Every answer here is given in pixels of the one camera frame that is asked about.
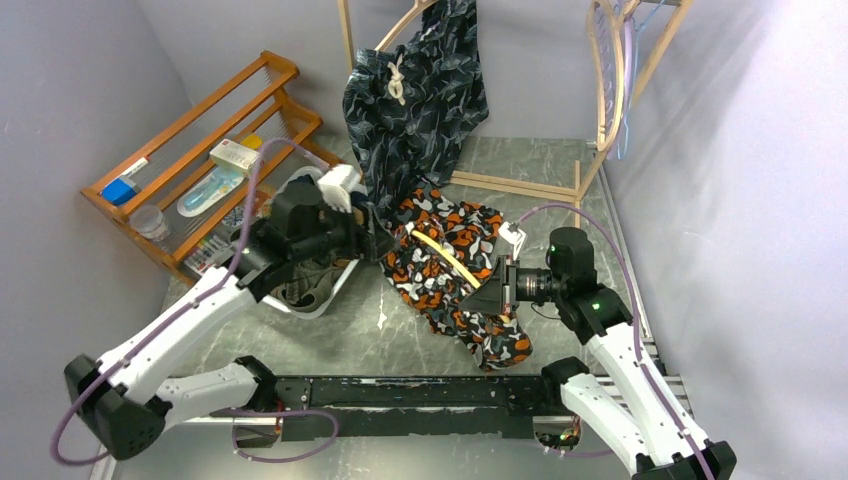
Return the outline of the cream yellow hanger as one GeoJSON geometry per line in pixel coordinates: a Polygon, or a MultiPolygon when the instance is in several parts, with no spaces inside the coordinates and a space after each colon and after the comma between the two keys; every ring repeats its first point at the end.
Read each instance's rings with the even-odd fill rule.
{"type": "Polygon", "coordinates": [[[436,251],[439,255],[441,255],[447,262],[449,262],[454,269],[474,288],[477,289],[481,286],[480,281],[470,272],[467,268],[451,253],[445,250],[438,242],[429,236],[425,235],[423,232],[418,230],[410,230],[409,234],[417,238],[419,241],[425,243],[431,249],[436,251]]]}

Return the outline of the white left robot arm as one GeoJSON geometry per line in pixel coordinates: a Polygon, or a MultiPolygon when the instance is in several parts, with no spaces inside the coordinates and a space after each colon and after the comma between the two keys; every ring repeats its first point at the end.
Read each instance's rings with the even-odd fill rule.
{"type": "Polygon", "coordinates": [[[353,190],[292,182],[267,217],[241,233],[195,286],[142,331],[99,358],[79,355],[64,370],[70,415],[97,437],[107,456],[132,458],[166,430],[226,410],[277,415],[276,375],[253,356],[189,377],[174,369],[229,320],[289,282],[308,260],[376,262],[397,245],[375,208],[353,190]]]}

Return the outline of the olive green shorts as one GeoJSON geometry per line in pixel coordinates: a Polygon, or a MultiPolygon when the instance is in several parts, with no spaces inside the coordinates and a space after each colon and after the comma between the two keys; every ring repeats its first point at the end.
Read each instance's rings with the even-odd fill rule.
{"type": "Polygon", "coordinates": [[[293,279],[275,287],[270,295],[295,312],[316,312],[331,300],[333,288],[349,263],[346,259],[301,262],[294,268],[293,279]]]}

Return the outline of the wooden hanger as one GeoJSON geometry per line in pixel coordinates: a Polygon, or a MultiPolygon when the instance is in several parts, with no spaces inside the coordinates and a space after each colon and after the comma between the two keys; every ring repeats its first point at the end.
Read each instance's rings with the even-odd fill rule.
{"type": "Polygon", "coordinates": [[[616,142],[624,103],[622,24],[605,0],[590,2],[586,24],[596,75],[596,147],[605,152],[616,142]]]}

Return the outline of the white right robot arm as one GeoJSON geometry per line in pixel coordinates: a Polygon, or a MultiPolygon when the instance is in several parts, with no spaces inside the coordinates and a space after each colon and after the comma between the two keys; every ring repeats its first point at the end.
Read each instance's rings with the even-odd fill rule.
{"type": "Polygon", "coordinates": [[[607,444],[633,479],[727,479],[737,456],[713,441],[664,382],[624,300],[600,283],[585,231],[549,235],[544,268],[523,268],[508,256],[461,301],[484,315],[513,314],[523,303],[554,305],[559,320],[600,363],[621,396],[616,401],[575,357],[549,364],[539,391],[550,413],[569,410],[607,444]]]}

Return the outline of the orange camo shorts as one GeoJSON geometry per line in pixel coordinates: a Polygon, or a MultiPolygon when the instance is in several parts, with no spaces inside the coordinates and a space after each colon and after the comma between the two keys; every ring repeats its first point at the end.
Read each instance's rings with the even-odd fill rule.
{"type": "Polygon", "coordinates": [[[428,323],[432,333],[464,344],[483,371],[503,370],[528,359],[533,344],[513,314],[482,315],[459,309],[475,289],[441,255],[409,234],[418,230],[457,258],[480,283],[494,270],[501,211],[453,201],[439,190],[419,187],[401,201],[388,221],[400,247],[382,260],[389,284],[428,323]]]}

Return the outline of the light blue wire hanger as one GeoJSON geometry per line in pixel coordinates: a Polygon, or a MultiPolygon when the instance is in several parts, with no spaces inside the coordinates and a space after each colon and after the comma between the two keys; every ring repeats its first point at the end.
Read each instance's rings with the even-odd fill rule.
{"type": "Polygon", "coordinates": [[[635,102],[635,87],[640,67],[641,36],[643,32],[647,29],[648,25],[652,22],[652,19],[656,15],[657,11],[665,4],[665,1],[660,1],[658,4],[656,4],[641,23],[636,22],[633,14],[630,14],[625,18],[625,39],[629,40],[627,46],[625,47],[625,60],[628,61],[625,64],[625,68],[626,73],[629,74],[629,83],[625,95],[626,104],[623,108],[623,114],[621,119],[621,132],[619,133],[618,142],[616,145],[616,154],[619,160],[624,160],[626,158],[629,149],[629,116],[630,111],[635,102]]]}

